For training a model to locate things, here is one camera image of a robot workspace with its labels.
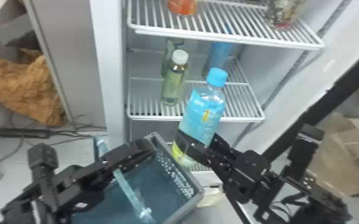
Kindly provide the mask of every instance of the blue bottle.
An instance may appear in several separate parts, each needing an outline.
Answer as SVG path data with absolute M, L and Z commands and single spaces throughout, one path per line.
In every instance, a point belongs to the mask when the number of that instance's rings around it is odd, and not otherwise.
M 225 96 L 222 87 L 228 73 L 219 68 L 211 68 L 207 77 L 207 85 L 192 91 L 187 108 L 178 129 L 210 145 L 218 123 L 225 109 Z M 185 149 L 173 143 L 172 153 L 179 164 L 189 167 L 196 162 L 186 155 Z

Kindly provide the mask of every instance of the refrigerator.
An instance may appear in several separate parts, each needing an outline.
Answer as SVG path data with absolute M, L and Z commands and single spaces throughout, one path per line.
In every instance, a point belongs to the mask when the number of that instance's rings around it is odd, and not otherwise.
M 309 0 L 285 32 L 267 25 L 266 7 L 200 0 L 196 15 L 180 17 L 165 0 L 26 1 L 68 118 L 106 126 L 111 147 L 150 132 L 171 144 L 191 90 L 205 83 L 211 43 L 231 42 L 217 132 L 239 151 L 274 159 L 303 123 L 317 125 L 359 89 L 359 0 Z M 191 64 L 174 107 L 160 102 L 168 37 L 185 39 Z M 205 167 L 192 171 L 216 181 Z

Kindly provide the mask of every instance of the brown bag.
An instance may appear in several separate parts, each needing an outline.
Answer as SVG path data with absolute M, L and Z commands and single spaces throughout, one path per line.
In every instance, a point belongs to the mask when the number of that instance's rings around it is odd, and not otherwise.
M 0 102 L 43 125 L 65 123 L 64 108 L 43 55 L 30 64 L 16 64 L 0 58 Z

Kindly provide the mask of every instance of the white bottle cap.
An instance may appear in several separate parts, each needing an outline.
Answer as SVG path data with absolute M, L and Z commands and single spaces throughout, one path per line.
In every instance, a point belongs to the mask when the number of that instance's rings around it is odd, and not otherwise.
M 172 61 L 177 65 L 184 65 L 188 61 L 188 53 L 184 50 L 175 50 L 172 53 Z

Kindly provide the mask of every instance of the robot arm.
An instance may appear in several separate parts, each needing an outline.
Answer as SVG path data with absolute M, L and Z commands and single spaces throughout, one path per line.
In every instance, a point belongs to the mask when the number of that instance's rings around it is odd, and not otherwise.
M 254 151 L 236 151 L 219 135 L 206 146 L 179 130 L 175 142 L 188 156 L 212 168 L 244 223 L 250 222 L 238 203 L 251 201 L 258 206 L 253 216 L 263 224 L 341 224 L 351 218 L 346 205 L 305 173 L 323 134 L 304 126 L 290 149 L 291 163 L 279 175 L 270 171 L 270 162 L 264 156 Z M 153 144 L 139 139 L 109 151 L 89 166 L 72 165 L 55 174 L 55 150 L 45 144 L 36 145 L 28 150 L 32 183 L 1 210 L 4 219 L 0 224 L 70 224 L 73 213 L 86 212 L 104 200 L 103 189 L 113 180 L 112 171 L 120 168 L 127 172 L 153 155 Z M 281 201 L 300 206 L 288 222 L 271 209 L 285 183 L 300 192 Z M 308 203 L 296 201 L 302 197 L 307 197 Z
M 104 154 L 95 163 L 71 165 L 58 174 L 55 149 L 38 144 L 27 152 L 32 183 L 10 201 L 0 224 L 70 224 L 73 213 L 86 212 L 104 200 L 103 189 L 113 180 L 113 171 L 123 173 L 154 155 L 154 146 L 139 139 Z
M 265 223 L 345 223 L 351 219 L 346 204 L 320 186 L 305 171 L 323 139 L 324 132 L 305 125 L 296 137 L 288 154 L 290 164 L 278 175 L 270 171 L 270 162 L 254 151 L 241 153 L 230 148 L 219 135 L 209 147 L 178 131 L 175 142 L 184 152 L 205 166 L 211 167 L 222 180 L 223 190 L 244 223 L 249 223 L 238 203 L 253 202 L 258 209 L 254 218 Z M 271 207 L 285 183 L 300 193 L 284 198 L 283 204 L 300 206 L 286 222 Z M 307 197 L 308 203 L 296 201 Z

